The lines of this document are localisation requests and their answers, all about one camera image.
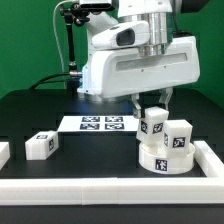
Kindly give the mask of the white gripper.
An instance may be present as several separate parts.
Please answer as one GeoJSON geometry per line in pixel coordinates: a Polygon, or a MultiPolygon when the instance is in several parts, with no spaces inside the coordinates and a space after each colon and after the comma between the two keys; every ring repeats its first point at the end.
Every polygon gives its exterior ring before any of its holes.
{"type": "Polygon", "coordinates": [[[198,80],[196,39],[194,36],[174,38],[166,53],[158,56],[141,57],[138,48],[97,51],[89,73],[95,95],[102,98],[131,95],[133,116],[140,119],[142,109],[136,93],[161,89],[159,102],[168,109],[172,87],[198,80]]]}

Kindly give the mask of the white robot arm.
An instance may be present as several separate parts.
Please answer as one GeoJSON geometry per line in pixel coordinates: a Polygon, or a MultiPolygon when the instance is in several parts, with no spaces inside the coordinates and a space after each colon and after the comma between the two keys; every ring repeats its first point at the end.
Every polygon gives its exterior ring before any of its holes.
{"type": "Polygon", "coordinates": [[[129,96],[145,116],[142,92],[159,90],[167,105],[178,85],[200,76],[196,38],[172,26],[210,0],[80,0],[90,14],[84,88],[98,98],[129,96]]]}

